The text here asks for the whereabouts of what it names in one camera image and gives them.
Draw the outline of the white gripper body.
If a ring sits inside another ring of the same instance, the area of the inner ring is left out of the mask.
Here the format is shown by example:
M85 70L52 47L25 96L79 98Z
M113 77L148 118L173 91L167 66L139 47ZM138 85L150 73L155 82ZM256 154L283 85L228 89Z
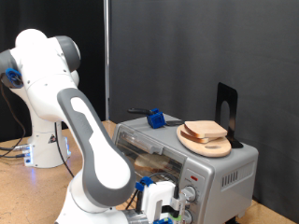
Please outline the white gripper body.
M144 188L141 211L149 224L163 218L173 218L171 212L174 189L175 185L169 181L157 182Z

